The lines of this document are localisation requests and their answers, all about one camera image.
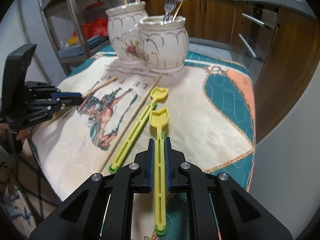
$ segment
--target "orange plastic bag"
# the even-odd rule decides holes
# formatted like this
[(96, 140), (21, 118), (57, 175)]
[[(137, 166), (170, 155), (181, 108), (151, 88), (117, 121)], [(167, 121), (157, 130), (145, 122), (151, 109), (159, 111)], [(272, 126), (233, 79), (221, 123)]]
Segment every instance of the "orange plastic bag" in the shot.
[(82, 25), (82, 30), (86, 39), (90, 39), (96, 35), (108, 36), (108, 20), (100, 17), (92, 23)]

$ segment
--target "green plastic end cap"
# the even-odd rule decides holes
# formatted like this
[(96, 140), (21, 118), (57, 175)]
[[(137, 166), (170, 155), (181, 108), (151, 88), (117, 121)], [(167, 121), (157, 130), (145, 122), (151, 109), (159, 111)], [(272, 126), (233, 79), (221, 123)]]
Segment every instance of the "green plastic end cap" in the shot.
[(116, 167), (115, 169), (111, 168), (111, 165), (109, 166), (109, 172), (111, 174), (117, 173), (117, 171), (119, 170), (119, 167)]
[(159, 231), (158, 226), (156, 226), (156, 229), (155, 229), (157, 235), (159, 235), (159, 236), (163, 236), (165, 234), (166, 230), (167, 230), (167, 226), (163, 227), (163, 231)]

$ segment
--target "teal tablecloth pattern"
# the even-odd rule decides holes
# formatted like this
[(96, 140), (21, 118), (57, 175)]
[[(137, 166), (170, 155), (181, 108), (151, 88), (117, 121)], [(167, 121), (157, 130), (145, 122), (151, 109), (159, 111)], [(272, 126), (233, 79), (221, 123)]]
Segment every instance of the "teal tablecloth pattern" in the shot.
[[(80, 73), (88, 68), (95, 59), (99, 58), (99, 55), (101, 54), (104, 56), (116, 56), (112, 46), (107, 46), (100, 51), (100, 54), (97, 53), (76, 68), (70, 76)], [(191, 51), (189, 51), (186, 56), (185, 64), (191, 67), (206, 68), (208, 67), (206, 64), (207, 62), (225, 65), (248, 75), (248, 70), (237, 63), (207, 57)], [(233, 84), (232, 80), (225, 75), (211, 74), (204, 85), (204, 91), (212, 104), (215, 105), (218, 110), (220, 110), (247, 136), (248, 140), (252, 143), (252, 148), (254, 149), (255, 133), (252, 113), (247, 107), (248, 103), (246, 102), (243, 93), (237, 89), (237, 86)], [(206, 172), (214, 175), (220, 172), (226, 172), (243, 188), (248, 189), (252, 175), (253, 163), (254, 151), (251, 151), (245, 156), (242, 155), (241, 157), (230, 161), (228, 165), (223, 165), (224, 167), (216, 167), (211, 171)], [(152, 240), (188, 240), (188, 211), (185, 197), (185, 194), (175, 194), (168, 198), (167, 233), (164, 236), (157, 236), (154, 233), (151, 238)]]

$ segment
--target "gray countertop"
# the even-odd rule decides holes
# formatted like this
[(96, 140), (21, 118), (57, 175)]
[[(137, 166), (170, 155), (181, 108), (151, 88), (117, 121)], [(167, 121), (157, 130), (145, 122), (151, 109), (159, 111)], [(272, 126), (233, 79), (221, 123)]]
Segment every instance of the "gray countertop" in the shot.
[(235, 1), (248, 1), (255, 3), (271, 4), (280, 8), (289, 8), (301, 14), (305, 14), (311, 18), (316, 19), (315, 14), (307, 3), (296, 0), (235, 0)]

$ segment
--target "wooden cabinet door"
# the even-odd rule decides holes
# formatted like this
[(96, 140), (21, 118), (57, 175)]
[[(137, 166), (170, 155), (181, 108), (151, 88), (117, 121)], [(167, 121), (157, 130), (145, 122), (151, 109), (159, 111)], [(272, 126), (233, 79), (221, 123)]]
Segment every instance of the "wooden cabinet door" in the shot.
[(239, 33), (242, 34), (244, 32), (245, 18), (242, 17), (242, 13), (245, 11), (246, 6), (246, 2), (236, 2), (235, 22), (230, 42), (230, 54), (232, 60), (239, 63), (243, 61), (242, 59), (240, 59), (240, 57), (243, 57), (242, 51), (244, 50), (244, 45), (239, 38)]
[(186, 18), (186, 29), (189, 37), (201, 38), (202, 15), (201, 0), (186, 0), (183, 2), (178, 15)]
[(145, 10), (149, 16), (164, 15), (165, 0), (143, 0), (146, 2)]
[(230, 44), (235, 1), (201, 0), (202, 28), (201, 38)]
[(257, 142), (297, 103), (320, 59), (320, 23), (316, 19), (280, 8), (278, 23), (254, 86)]

